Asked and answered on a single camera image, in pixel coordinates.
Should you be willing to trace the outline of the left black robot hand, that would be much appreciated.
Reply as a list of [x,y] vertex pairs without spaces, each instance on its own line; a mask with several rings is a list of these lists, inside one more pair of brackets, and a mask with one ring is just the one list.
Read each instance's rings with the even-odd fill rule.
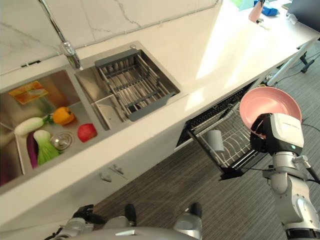
[[93,208],[93,204],[82,206],[72,215],[72,218],[81,218],[87,223],[94,225],[104,225],[107,220],[101,215],[94,213]]

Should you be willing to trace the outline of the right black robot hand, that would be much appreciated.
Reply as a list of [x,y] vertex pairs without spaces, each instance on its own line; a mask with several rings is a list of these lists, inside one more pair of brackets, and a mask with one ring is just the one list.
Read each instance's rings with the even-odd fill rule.
[[260,114],[250,127],[250,145],[260,153],[300,156],[304,147],[301,121],[284,113]]

